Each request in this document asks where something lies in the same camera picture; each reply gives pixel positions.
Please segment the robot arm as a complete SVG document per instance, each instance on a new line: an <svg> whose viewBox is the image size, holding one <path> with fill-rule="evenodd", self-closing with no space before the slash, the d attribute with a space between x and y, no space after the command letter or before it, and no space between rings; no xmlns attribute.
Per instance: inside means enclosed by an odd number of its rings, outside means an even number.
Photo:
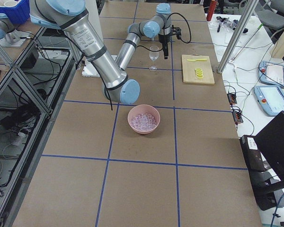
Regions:
<svg viewBox="0 0 284 227"><path fill-rule="evenodd" d="M113 58L89 21L89 12L83 0L31 0L31 22L42 27L60 29L69 33L86 60L96 69L103 82L103 93L108 100L133 104L140 95L140 85L125 72L141 37L159 37L164 58L168 58L171 31L171 6L160 3L150 20L128 27L117 58Z"/></svg>
<svg viewBox="0 0 284 227"><path fill-rule="evenodd" d="M18 30L4 13L0 13L0 40L1 39L5 39L9 44L13 44L20 40Z"/></svg>

